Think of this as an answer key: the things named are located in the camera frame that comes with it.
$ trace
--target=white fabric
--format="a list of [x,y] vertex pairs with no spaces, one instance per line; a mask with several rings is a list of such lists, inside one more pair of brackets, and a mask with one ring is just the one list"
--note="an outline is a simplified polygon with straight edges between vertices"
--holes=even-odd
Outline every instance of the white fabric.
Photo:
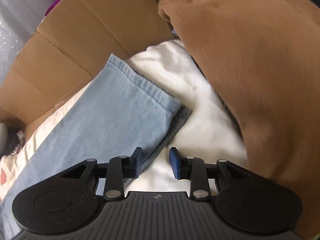
[[[166,41],[136,54],[127,63],[159,87],[193,110],[191,116],[154,162],[134,180],[128,191],[189,191],[188,180],[176,180],[168,160],[169,148],[177,147],[183,156],[196,156],[207,163],[228,159],[247,167],[244,144],[207,80],[202,76],[181,41]],[[84,87],[50,116],[33,134],[20,153],[3,157],[0,168],[9,173],[0,187],[3,199],[34,151],[82,95]],[[210,183],[214,192],[215,186]]]

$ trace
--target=brown fabric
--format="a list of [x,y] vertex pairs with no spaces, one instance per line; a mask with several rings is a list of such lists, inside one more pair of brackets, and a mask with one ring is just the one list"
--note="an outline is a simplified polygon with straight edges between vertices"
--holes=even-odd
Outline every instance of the brown fabric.
[[295,191],[320,232],[320,11],[309,0],[161,0],[240,124],[250,169]]

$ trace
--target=light blue denim jeans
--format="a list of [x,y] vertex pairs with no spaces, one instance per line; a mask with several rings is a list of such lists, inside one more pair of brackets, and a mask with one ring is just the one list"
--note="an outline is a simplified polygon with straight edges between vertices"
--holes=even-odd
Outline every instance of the light blue denim jeans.
[[[104,69],[52,130],[27,163],[0,206],[1,238],[19,233],[11,206],[15,196],[85,159],[107,163],[136,147],[143,169],[177,133],[191,111],[179,100],[111,55]],[[104,183],[97,194],[102,194]]]

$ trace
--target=brown garment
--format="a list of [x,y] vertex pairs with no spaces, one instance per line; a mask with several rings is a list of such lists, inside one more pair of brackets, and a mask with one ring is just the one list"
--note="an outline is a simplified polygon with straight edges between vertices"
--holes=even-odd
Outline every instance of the brown garment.
[[161,0],[239,122],[252,171],[295,191],[320,232],[320,10],[309,0]]

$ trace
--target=ridged surface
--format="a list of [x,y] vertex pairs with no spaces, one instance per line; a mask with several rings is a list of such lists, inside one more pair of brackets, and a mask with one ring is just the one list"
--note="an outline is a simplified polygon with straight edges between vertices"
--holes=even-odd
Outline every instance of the ridged surface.
[[221,222],[210,205],[190,200],[185,192],[131,192],[107,203],[99,216],[76,232],[40,236],[22,232],[16,240],[299,240],[292,232],[278,236],[245,235]]

